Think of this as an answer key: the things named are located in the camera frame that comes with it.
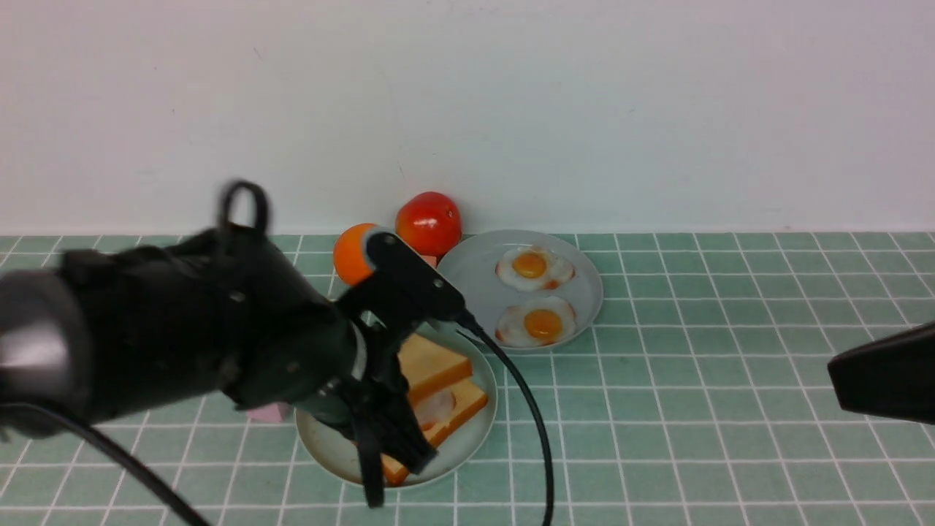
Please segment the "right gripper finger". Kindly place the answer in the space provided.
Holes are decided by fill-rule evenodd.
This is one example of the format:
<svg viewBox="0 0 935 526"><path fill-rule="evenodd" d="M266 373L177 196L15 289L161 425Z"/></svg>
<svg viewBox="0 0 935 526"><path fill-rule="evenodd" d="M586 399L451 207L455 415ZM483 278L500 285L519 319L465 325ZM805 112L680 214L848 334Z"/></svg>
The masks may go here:
<svg viewBox="0 0 935 526"><path fill-rule="evenodd" d="M845 351L828 363L845 411L934 424L934 323Z"/></svg>

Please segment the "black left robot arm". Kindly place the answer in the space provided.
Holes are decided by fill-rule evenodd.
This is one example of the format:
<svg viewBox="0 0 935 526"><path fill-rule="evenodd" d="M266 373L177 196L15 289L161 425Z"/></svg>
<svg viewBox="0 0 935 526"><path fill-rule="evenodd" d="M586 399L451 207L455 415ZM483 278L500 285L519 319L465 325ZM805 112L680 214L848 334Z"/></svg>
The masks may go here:
<svg viewBox="0 0 935 526"><path fill-rule="evenodd" d="M337 302L264 235L212 229L167 248L68 252L2 277L2 423L56 433L40 404L87 425L211 392L240 411L287 403L418 473L435 457L408 400L400 346L427 318L434 270L388 231L372 273Z"/></svg>

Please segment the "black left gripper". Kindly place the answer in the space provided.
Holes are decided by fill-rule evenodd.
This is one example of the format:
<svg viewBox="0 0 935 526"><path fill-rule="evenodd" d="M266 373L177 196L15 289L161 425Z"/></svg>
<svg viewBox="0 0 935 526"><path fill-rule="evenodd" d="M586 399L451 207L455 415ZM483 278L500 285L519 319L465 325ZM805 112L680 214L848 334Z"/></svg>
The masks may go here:
<svg viewBox="0 0 935 526"><path fill-rule="evenodd" d="M437 456L408 402L400 347L410 314L370 302L319 302L262 333L234 380L234 403L302 409L340 432L353 427L365 502L385 503L383 454L414 475Z"/></svg>

